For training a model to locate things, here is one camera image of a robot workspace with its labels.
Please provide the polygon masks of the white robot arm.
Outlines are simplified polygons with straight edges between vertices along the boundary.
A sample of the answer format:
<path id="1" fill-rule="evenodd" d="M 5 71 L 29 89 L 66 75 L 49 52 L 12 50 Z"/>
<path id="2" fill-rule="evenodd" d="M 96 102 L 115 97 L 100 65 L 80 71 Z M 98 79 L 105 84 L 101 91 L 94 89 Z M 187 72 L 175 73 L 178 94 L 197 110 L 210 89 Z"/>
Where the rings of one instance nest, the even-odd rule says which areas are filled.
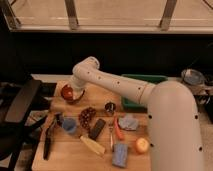
<path id="1" fill-rule="evenodd" d="M 177 81 L 158 84 L 109 74 L 88 57 L 72 69 L 71 87 L 90 82 L 147 108 L 152 171 L 205 171 L 198 109 L 191 91 Z"/>

